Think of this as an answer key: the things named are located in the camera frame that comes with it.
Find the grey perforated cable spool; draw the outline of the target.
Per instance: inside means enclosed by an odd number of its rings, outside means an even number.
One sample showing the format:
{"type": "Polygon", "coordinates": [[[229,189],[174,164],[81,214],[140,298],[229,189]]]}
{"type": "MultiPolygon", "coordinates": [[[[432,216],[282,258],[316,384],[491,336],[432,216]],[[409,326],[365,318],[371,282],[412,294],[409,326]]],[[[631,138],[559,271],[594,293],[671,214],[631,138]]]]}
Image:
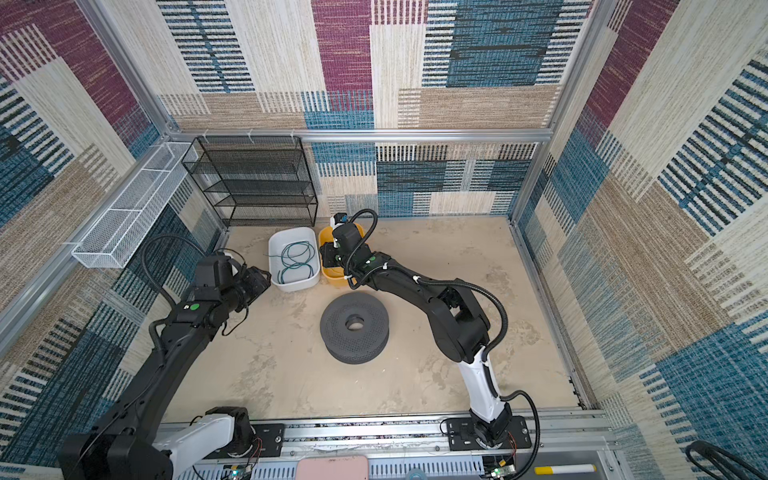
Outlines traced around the grey perforated cable spool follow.
{"type": "Polygon", "coordinates": [[[376,297],[352,292],[327,306],[321,316],[320,333],[336,360],[350,365],[367,363],[387,346],[389,315],[376,297]]]}

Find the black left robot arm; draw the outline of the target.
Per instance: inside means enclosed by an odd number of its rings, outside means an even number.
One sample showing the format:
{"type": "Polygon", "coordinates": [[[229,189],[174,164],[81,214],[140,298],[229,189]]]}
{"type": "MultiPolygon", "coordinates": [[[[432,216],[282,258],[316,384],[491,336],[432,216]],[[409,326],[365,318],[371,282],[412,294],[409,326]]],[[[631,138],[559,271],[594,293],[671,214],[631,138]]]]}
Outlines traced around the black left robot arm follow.
{"type": "Polygon", "coordinates": [[[84,434],[70,435],[58,453],[66,479],[173,479],[214,452],[250,458],[256,433],[244,407],[220,407],[164,440],[157,431],[187,372],[231,313],[248,307],[271,285],[269,272],[235,251],[203,256],[192,297],[148,328],[151,354],[114,405],[84,434]]]}

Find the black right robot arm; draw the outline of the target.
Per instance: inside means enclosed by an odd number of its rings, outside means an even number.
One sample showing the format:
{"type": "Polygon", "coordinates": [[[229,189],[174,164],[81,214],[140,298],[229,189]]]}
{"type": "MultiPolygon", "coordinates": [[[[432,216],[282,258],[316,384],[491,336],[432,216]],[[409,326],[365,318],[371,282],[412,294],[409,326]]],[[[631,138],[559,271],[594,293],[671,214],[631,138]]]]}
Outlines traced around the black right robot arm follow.
{"type": "Polygon", "coordinates": [[[437,348],[459,367],[479,445],[501,446],[510,437],[510,402],[520,396],[530,398],[522,390],[502,394],[491,363],[490,352],[508,331],[504,306],[483,287],[461,279],[433,279],[373,251],[368,239],[377,224],[378,214],[369,208],[352,215],[334,214],[332,240],[320,248],[322,260],[340,268],[351,289],[368,287],[392,294],[426,315],[437,348]]]}

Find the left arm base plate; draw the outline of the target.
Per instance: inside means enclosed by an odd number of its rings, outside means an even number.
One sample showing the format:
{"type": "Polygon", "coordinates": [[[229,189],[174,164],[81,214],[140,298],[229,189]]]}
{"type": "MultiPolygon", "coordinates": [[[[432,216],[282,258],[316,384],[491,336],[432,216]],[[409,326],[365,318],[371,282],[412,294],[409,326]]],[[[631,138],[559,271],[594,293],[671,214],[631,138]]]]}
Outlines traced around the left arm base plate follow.
{"type": "Polygon", "coordinates": [[[243,434],[239,427],[233,440],[207,455],[205,460],[253,461],[281,455],[286,425],[284,423],[252,423],[251,432],[243,434]]]}

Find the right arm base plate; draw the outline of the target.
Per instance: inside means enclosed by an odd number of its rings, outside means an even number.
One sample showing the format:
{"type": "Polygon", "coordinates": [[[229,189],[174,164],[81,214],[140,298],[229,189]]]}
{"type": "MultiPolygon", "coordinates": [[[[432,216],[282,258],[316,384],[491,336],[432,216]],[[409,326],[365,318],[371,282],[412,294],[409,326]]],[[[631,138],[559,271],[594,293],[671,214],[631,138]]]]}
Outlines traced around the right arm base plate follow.
{"type": "Polygon", "coordinates": [[[498,431],[485,429],[470,417],[449,417],[440,422],[440,431],[447,437],[450,451],[483,449],[530,449],[531,430],[522,416],[512,416],[498,431]]]}

